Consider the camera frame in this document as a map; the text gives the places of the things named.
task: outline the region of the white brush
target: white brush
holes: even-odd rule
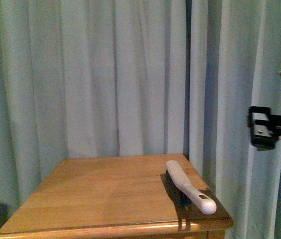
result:
[[[202,213],[207,215],[214,214],[216,211],[216,203],[191,184],[179,163],[175,160],[170,160],[166,165],[167,172],[175,186],[183,192],[202,211]]]

